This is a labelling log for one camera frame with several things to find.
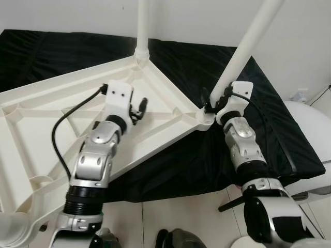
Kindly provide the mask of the white plastic children table top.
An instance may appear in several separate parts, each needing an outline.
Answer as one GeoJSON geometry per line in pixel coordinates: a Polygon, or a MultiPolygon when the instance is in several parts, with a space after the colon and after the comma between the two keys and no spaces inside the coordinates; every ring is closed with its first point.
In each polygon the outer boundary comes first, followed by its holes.
{"type": "Polygon", "coordinates": [[[35,225],[64,204],[68,180],[54,152],[52,128],[69,109],[102,84],[134,87],[132,105],[147,98],[146,115],[119,144],[111,178],[116,179],[205,125],[199,107],[148,61],[132,56],[0,92],[0,211],[28,213],[35,225]]]}

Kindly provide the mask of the white wall socket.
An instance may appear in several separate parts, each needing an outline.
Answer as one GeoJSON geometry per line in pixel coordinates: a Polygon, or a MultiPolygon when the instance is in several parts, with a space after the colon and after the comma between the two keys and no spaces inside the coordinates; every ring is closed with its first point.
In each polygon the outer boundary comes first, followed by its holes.
{"type": "Polygon", "coordinates": [[[308,101],[307,92],[308,89],[297,89],[295,92],[293,92],[292,96],[289,99],[291,101],[305,103],[308,101]]]}

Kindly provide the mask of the black cloth table cover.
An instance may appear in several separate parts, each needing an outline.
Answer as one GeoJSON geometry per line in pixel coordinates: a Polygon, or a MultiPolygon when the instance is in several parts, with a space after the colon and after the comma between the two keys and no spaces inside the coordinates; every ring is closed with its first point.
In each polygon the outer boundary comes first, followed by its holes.
{"type": "MultiPolygon", "coordinates": [[[[132,56],[135,38],[93,33],[0,31],[0,92],[132,56]]],[[[151,39],[151,61],[196,106],[201,87],[217,82],[235,48],[151,39]]],[[[245,117],[267,149],[269,171],[284,185],[325,169],[281,97],[251,59],[239,76],[254,85],[245,117]]],[[[215,123],[195,131],[114,179],[107,202],[141,203],[222,191],[238,182],[224,134],[215,123]]]]}

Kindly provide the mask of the grey robot foot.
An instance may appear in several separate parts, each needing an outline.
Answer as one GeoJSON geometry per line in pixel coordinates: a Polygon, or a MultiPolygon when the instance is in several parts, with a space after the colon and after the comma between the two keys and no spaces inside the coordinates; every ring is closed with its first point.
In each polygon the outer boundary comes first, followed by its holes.
{"type": "Polygon", "coordinates": [[[119,238],[108,228],[99,230],[97,236],[101,239],[101,248],[122,248],[119,238]]]}
{"type": "Polygon", "coordinates": [[[207,246],[196,234],[176,228],[172,231],[159,230],[155,248],[207,248],[207,246]]]}

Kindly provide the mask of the grey robot right foot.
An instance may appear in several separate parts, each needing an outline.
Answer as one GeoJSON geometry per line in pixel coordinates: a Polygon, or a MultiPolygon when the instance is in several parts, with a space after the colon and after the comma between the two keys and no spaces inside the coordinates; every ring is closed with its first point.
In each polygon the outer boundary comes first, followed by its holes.
{"type": "Polygon", "coordinates": [[[207,246],[196,234],[176,228],[172,231],[159,230],[155,248],[207,248],[207,246]]]}

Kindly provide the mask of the black metal table leg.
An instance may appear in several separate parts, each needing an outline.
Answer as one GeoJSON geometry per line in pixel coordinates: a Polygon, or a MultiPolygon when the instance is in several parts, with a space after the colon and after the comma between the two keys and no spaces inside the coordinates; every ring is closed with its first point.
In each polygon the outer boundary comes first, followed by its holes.
{"type": "Polygon", "coordinates": [[[224,212],[226,210],[232,210],[232,208],[241,205],[244,202],[243,196],[239,196],[238,198],[229,201],[229,203],[225,203],[218,207],[218,212],[224,212]]]}

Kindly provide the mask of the grey robot left foot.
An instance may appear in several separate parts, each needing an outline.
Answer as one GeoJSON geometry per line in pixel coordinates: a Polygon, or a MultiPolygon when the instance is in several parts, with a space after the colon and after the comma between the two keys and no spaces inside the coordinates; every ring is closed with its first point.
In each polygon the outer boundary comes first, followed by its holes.
{"type": "Polygon", "coordinates": [[[97,236],[101,239],[101,248],[122,248],[119,238],[108,228],[99,230],[97,236]]]}

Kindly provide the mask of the white round appliance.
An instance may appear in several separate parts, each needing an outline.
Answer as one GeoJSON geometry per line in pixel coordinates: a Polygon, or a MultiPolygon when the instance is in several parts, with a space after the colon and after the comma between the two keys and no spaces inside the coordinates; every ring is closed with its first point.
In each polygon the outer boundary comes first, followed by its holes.
{"type": "Polygon", "coordinates": [[[325,168],[323,175],[298,180],[298,182],[286,186],[286,189],[291,195],[299,194],[303,198],[308,198],[308,194],[329,195],[331,193],[331,170],[329,169],[331,136],[326,134],[326,131],[331,128],[331,120],[326,114],[302,102],[285,101],[284,104],[325,168]]]}

